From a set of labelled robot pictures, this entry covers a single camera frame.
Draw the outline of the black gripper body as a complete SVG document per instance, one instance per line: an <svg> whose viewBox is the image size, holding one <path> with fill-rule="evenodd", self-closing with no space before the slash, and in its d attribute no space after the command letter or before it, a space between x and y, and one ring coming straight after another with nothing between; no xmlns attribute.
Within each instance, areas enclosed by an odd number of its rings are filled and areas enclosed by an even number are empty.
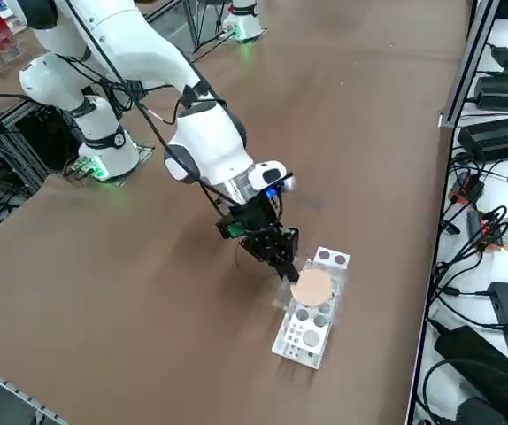
<svg viewBox="0 0 508 425"><path fill-rule="evenodd" d="M225 215L225 238L280 234L282 214L281 194L272 197L258 194L246 204L229 206Z"/></svg>

